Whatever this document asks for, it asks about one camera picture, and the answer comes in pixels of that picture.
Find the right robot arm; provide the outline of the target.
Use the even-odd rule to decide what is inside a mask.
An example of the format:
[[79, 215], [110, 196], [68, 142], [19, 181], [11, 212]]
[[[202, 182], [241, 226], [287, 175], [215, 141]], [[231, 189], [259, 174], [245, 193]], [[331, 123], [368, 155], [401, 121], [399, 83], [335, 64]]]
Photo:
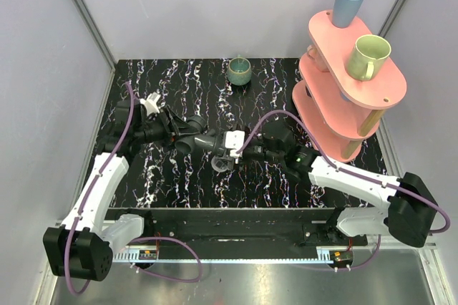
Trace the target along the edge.
[[369, 203], [368, 208], [338, 210], [336, 220], [324, 229], [333, 245], [354, 236], [391, 235], [401, 243], [421, 248], [431, 232], [438, 205], [418, 175], [405, 173], [398, 178], [331, 160], [297, 143], [279, 121], [267, 123], [259, 140], [249, 140], [240, 130], [227, 131], [223, 147], [235, 163], [261, 160], [279, 164], [298, 181], [332, 188]]

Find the dark grey pipe tee fitting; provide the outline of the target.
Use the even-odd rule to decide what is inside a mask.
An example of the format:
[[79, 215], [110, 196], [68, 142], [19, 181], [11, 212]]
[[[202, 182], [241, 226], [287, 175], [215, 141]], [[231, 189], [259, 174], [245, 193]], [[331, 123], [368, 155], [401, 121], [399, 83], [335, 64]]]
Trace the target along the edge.
[[199, 115], [189, 117], [184, 123], [187, 131], [175, 141], [175, 149], [178, 152], [188, 155], [198, 147], [219, 157], [224, 155], [223, 133], [213, 129], [204, 133], [208, 128], [207, 122]]

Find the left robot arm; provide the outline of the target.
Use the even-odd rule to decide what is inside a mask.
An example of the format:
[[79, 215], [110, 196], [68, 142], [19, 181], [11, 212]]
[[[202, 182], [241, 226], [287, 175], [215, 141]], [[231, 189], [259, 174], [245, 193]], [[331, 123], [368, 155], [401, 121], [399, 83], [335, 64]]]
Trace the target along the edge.
[[153, 225], [138, 215], [123, 215], [103, 226], [111, 199], [143, 145], [158, 142], [170, 148], [205, 129], [198, 118], [184, 120], [169, 107], [158, 109], [154, 100], [150, 95], [147, 100], [117, 103], [114, 121], [99, 142], [77, 202], [60, 226], [44, 233], [44, 249], [55, 276], [102, 281], [114, 256], [128, 243], [145, 245], [154, 238]]

